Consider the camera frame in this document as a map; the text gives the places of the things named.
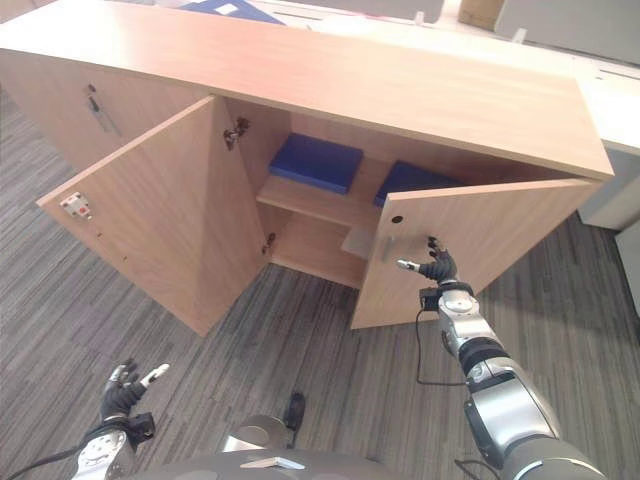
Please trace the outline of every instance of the office furniture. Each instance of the office furniture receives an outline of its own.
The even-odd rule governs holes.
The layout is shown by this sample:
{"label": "office furniture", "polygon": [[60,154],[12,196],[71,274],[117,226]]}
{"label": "office furniture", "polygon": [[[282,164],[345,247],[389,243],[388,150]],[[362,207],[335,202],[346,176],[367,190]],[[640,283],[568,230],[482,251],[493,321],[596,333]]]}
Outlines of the office furniture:
{"label": "office furniture", "polygon": [[[0,80],[78,172],[39,205],[201,335],[270,261],[410,322],[428,235],[480,291],[612,175],[572,79],[279,25],[60,0],[0,27]],[[291,132],[364,151],[348,195],[269,175]],[[467,186],[380,209],[398,159]]]}

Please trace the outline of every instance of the paper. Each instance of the paper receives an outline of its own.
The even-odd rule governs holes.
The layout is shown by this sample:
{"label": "paper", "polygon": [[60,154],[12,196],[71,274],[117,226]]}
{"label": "paper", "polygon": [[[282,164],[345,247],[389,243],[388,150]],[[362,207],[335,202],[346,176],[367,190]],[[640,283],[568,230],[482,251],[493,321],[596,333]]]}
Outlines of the paper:
{"label": "paper", "polygon": [[238,10],[238,7],[233,5],[232,3],[225,3],[221,7],[215,9],[220,15],[229,15]]}

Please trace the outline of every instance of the blue folder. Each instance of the blue folder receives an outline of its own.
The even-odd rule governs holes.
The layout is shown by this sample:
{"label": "blue folder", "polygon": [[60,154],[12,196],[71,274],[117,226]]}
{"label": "blue folder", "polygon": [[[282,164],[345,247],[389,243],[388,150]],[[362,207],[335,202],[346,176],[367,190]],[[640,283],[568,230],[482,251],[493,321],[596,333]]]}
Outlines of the blue folder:
{"label": "blue folder", "polygon": [[432,188],[460,187],[463,184],[444,175],[429,172],[422,168],[398,160],[391,168],[387,179],[376,194],[373,203],[379,207],[384,205],[387,193],[408,192],[411,190],[429,190]]}
{"label": "blue folder", "polygon": [[292,133],[269,165],[274,175],[346,194],[362,150]]}
{"label": "blue folder", "polygon": [[[223,7],[224,5],[233,5],[236,10],[223,14],[216,11],[216,8]],[[187,3],[180,7],[181,10],[189,10],[192,12],[212,13],[214,15],[224,15],[226,17],[244,18],[247,20],[257,20],[259,22],[276,23],[278,25],[284,25],[283,22],[271,15],[257,9],[250,3],[244,0],[206,0],[204,2]]]}

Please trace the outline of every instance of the metal bracket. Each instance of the metal bracket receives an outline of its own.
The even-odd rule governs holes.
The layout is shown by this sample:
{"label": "metal bracket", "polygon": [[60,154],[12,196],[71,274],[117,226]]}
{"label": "metal bracket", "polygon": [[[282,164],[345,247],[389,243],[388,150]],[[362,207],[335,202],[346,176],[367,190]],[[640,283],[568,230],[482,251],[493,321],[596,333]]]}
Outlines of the metal bracket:
{"label": "metal bracket", "polygon": [[224,142],[227,144],[227,149],[229,151],[233,150],[233,146],[236,144],[238,139],[249,130],[249,125],[251,123],[246,118],[238,117],[236,120],[236,127],[233,130],[225,130],[222,134],[222,138],[224,138]]}
{"label": "metal bracket", "polygon": [[273,232],[271,232],[271,233],[269,234],[269,236],[267,237],[267,243],[265,243],[265,244],[262,246],[262,254],[263,254],[263,255],[264,255],[264,254],[266,254],[266,253],[267,253],[267,251],[269,251],[269,249],[270,249],[270,248],[271,248],[271,246],[273,245],[273,242],[275,242],[275,241],[276,241],[276,234],[275,234],[275,233],[273,233]]}
{"label": "metal bracket", "polygon": [[89,201],[80,192],[69,195],[60,202],[60,206],[72,217],[82,217],[91,220]]}

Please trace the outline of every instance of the black cable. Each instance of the black cable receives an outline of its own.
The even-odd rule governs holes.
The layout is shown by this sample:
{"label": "black cable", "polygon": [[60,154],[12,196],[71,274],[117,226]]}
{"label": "black cable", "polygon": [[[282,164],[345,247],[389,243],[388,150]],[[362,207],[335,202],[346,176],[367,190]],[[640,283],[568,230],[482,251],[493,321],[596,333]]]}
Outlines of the black cable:
{"label": "black cable", "polygon": [[426,380],[420,380],[420,371],[422,370],[422,340],[420,339],[420,327],[418,326],[418,321],[420,320],[420,314],[424,310],[419,310],[416,315],[416,340],[418,342],[418,367],[416,368],[416,383],[419,385],[433,385],[436,387],[466,387],[467,384],[465,382],[431,382]]}
{"label": "black cable", "polygon": [[41,467],[43,465],[48,465],[49,463],[54,463],[54,462],[59,462],[60,460],[64,460],[65,458],[68,458],[71,455],[73,455],[75,453],[78,453],[80,450],[82,450],[84,447],[86,447],[87,444],[91,440],[93,440],[94,438],[98,438],[99,436],[101,436],[104,433],[109,432],[111,430],[122,430],[127,434],[127,436],[134,436],[134,438],[135,438],[135,435],[138,432],[136,432],[135,430],[131,429],[131,427],[126,423],[126,421],[127,421],[126,418],[115,418],[113,420],[110,420],[110,421],[107,421],[105,423],[102,423],[102,424],[98,425],[97,427],[89,430],[84,435],[84,437],[82,438],[82,441],[78,444],[78,446],[72,447],[69,450],[65,450],[64,452],[55,453],[55,454],[53,454],[53,455],[51,455],[49,457],[45,457],[45,458],[42,458],[40,460],[36,460],[31,465],[28,465],[28,466],[24,467],[23,469],[13,473],[6,480],[15,480],[20,475],[22,475],[23,473],[28,472],[29,470],[33,470],[34,468]]}
{"label": "black cable", "polygon": [[455,463],[460,470],[462,470],[465,474],[467,474],[473,480],[482,480],[482,479],[477,475],[475,475],[474,473],[472,473],[465,465],[481,465],[482,467],[489,470],[496,480],[500,480],[498,473],[493,468],[491,468],[489,465],[479,460],[457,460],[456,459],[453,461],[453,463]]}
{"label": "black cable", "polygon": [[68,458],[71,455],[78,453],[83,448],[84,448],[83,445],[78,445],[77,447],[70,448],[69,450],[65,450],[64,452],[56,453],[49,457],[41,458],[40,460],[33,462],[31,465],[24,467],[22,470],[18,470],[9,478],[7,478],[7,480],[14,480],[18,478],[20,475],[22,475],[23,473],[27,473],[29,470],[32,470],[37,467],[41,467],[42,465],[47,465],[49,463],[59,462],[60,460],[64,460],[65,458]]}

